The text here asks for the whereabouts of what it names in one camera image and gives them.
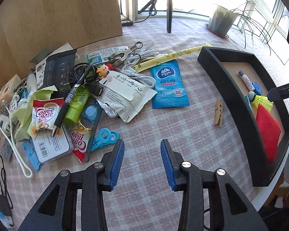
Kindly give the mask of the small white lotion bottle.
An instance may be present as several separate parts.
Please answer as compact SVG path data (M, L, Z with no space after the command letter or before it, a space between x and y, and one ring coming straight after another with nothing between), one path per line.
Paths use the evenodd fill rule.
M238 75L241 77L242 81L244 82L249 91L255 90L255 87L253 86L252 82L249 80L247 75L245 75L242 70L238 72Z

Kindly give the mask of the potted spider plant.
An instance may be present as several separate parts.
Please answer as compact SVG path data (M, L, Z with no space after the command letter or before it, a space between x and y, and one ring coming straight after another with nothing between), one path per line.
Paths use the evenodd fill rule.
M245 46L247 46L247 35L250 35L251 40L259 38L271 52L271 36L266 29L266 25L269 21L266 19L265 24L261 24L252 17L253 13L261 14L256 9L256 5L257 2L255 0L246 1L232 9L227 9L218 5L214 10L213 15L209 18L206 27L211 33L225 39L228 37L228 32L232 26L236 26L243 34Z

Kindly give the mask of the red cloth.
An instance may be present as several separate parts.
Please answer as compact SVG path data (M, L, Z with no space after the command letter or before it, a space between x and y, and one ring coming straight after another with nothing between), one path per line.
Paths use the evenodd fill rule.
M277 156L280 125L261 104L257 108L256 123L263 139L267 161L271 164Z

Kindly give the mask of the white torn foil pouch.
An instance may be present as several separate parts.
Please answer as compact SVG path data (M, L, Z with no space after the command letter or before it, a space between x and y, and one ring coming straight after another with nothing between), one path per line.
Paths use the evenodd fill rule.
M109 105L125 123L129 123L156 95L154 89L116 71L110 71L99 84L103 92L97 99Z

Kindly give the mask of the blue Vinda tissue pack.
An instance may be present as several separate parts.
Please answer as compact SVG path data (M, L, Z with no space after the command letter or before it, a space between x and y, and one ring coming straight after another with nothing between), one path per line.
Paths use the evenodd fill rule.
M153 109L189 106L177 60L157 65L151 68L150 72L156 81L154 87L156 95L152 99Z

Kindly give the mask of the wooden clothespin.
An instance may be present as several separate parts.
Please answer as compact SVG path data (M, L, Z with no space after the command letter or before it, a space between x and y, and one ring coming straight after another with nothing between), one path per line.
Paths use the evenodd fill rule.
M214 107L214 126L222 126L223 103L220 99L216 100Z

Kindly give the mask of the blue round cap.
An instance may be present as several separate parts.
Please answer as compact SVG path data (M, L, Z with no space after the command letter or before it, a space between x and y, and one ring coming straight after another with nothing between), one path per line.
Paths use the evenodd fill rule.
M263 91L262 91L260 85L259 85L256 81L253 81L253 82L252 82L252 85L253 85L253 87L254 87L254 92L255 92L255 94L256 94L256 95L262 95Z

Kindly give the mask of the yellow paper chopstick sleeve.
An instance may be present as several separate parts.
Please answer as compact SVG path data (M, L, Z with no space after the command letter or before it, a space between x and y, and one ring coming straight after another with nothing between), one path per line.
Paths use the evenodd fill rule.
M140 64L136 64L132 67L132 69L134 69L136 72L140 73L146 69L158 66L160 64L164 64L165 62L177 59L181 56L185 56L185 55L190 55L196 52L199 52L202 50L202 48L204 47L212 47L211 44L206 43L204 45L201 46L196 46L193 48L188 48L188 49L183 49L180 51L176 51L176 52L172 52L172 53L168 53L168 54L161 54L160 56L154 58L154 59L150 59L148 61L142 62Z

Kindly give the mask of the white tin with barcode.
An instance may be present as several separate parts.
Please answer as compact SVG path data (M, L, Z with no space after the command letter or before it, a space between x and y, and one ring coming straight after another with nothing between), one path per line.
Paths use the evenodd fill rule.
M74 150L73 142L65 125L62 125L54 137L52 131L46 129L41 130L32 141L37 159L42 164L68 155Z

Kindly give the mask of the yellow green shuttlecock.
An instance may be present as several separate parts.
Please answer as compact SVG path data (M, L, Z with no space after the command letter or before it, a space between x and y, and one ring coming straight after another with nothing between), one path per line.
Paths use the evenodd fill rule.
M247 94L249 101L258 108L259 105L262 105L268 112L271 112L273 108L273 103L267 99L267 97L262 95L257 95L254 91L250 91Z

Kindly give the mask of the Coffee mate sachet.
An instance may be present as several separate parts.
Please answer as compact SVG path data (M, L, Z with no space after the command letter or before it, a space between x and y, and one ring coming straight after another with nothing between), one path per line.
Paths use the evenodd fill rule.
M91 137L91 129L86 128L80 121L73 127L69 128L69 134L73 142L74 150L73 155L80 163L84 161L86 156L89 139Z
M41 130L54 129L55 120L63 103L64 98L33 101L32 120L28 128L28 134L32 139L35 139Z

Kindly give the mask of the black pen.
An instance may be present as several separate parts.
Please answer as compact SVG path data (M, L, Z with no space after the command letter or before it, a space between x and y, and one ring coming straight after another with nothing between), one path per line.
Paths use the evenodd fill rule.
M64 103L62 104L62 107L58 113L58 116L55 120L54 128L52 131L52 137L55 137L57 131L60 129L60 127L63 123L64 117L66 116L66 114L69 110L70 104L71 104L72 100L74 99L78 88L84 84L84 81L91 70L94 70L94 66L92 64L86 65L86 67L84 68L84 71L82 72L82 74L80 74L78 76L76 83L73 85L73 87L69 91L69 93L68 93L66 99L64 100Z

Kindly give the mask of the yellow green cleaning cloth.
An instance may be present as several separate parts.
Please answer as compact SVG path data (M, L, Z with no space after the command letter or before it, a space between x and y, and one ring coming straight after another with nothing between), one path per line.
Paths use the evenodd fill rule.
M12 116L16 117L20 122L19 128L14 135L16 141L29 139L31 137L28 134L28 129L32 120L33 101L48 101L54 91L57 91L54 85L37 90L29 96L26 106L21 106L13 112Z

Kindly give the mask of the metal tongs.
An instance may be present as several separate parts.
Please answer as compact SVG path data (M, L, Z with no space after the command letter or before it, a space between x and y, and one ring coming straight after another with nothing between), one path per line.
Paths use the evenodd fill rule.
M108 57L108 61L113 64L113 66L118 66L122 64L131 53L133 53L135 50L141 49L144 46L144 44L140 41L136 42L131 48L122 50L122 51L116 51L112 55Z

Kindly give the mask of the blue plastic clothespin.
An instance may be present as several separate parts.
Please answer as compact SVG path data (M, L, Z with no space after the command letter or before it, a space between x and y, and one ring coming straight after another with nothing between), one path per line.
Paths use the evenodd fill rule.
M247 95L245 96L245 101L246 101L247 105L249 106L251 112L253 112L251 102L250 102L249 97Z

